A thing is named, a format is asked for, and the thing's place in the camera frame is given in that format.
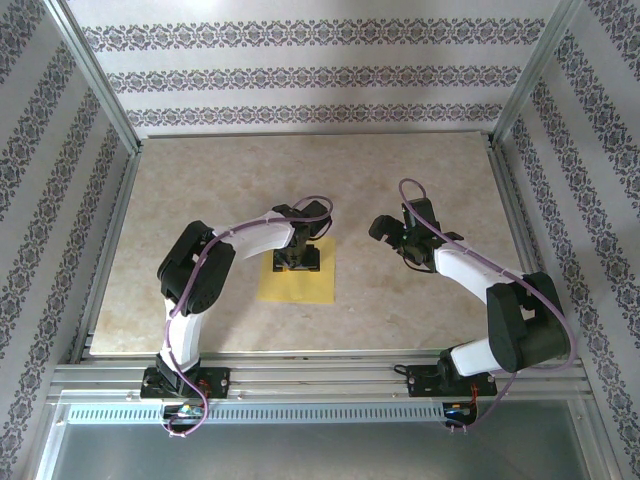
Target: beige table surface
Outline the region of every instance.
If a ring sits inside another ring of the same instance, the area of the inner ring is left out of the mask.
[[[238,223],[314,193],[336,208],[335,304],[260,302],[260,256],[236,262],[205,318],[201,351],[443,348],[486,336],[479,300],[409,270],[368,236],[377,215],[402,218],[397,184],[407,176],[424,184],[445,231],[519,268],[478,133],[147,141],[91,353],[158,351],[165,312],[156,270],[189,222]]]

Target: ventilated metal strip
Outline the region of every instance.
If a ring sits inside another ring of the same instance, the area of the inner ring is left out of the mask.
[[[162,418],[160,405],[71,405],[67,420],[81,425],[155,424]],[[309,424],[435,422],[445,419],[438,402],[343,403],[305,405],[217,404],[211,407],[211,424]]]

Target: wall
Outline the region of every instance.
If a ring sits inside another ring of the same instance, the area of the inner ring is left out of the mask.
[[[639,6],[583,2],[503,145],[625,478],[640,478]]]
[[[557,0],[70,0],[138,134],[491,130]]]
[[[127,152],[38,1],[0,1],[0,479],[69,351]]]

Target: yellow square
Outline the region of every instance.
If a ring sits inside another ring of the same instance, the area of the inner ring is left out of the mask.
[[[336,240],[312,242],[320,250],[320,271],[273,271],[273,252],[262,257],[258,300],[331,305],[335,301]]]

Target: wallpaper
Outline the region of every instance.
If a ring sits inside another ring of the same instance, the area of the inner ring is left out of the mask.
[[[0,479],[20,478],[127,151],[44,6],[0,1]]]
[[[640,478],[640,16],[583,2],[503,151],[581,335],[624,478]]]
[[[70,0],[140,136],[491,130],[557,0]]]

